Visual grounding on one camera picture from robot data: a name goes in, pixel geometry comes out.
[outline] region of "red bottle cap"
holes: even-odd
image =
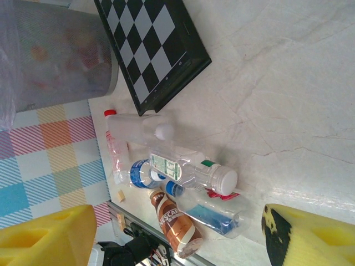
[[[117,112],[116,112],[115,109],[109,109],[109,110],[104,111],[104,116],[105,117],[107,117],[109,115],[116,115],[116,114],[117,114]]]

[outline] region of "nescafe logo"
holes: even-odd
[[[177,208],[171,209],[160,218],[159,224],[160,226],[163,226],[164,223],[171,223],[173,220],[177,219],[182,215],[184,214],[181,213]]]

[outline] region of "yellow sponge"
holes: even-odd
[[[272,266],[354,266],[355,226],[267,204],[262,230]]]
[[[87,266],[96,233],[91,205],[0,230],[0,266]]]

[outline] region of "chessboard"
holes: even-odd
[[[181,0],[95,0],[137,111],[159,111],[211,63]]]

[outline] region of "blue bottle cap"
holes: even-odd
[[[180,196],[182,193],[184,193],[184,188],[174,183],[173,181],[169,181],[166,184],[166,193],[173,197]]]

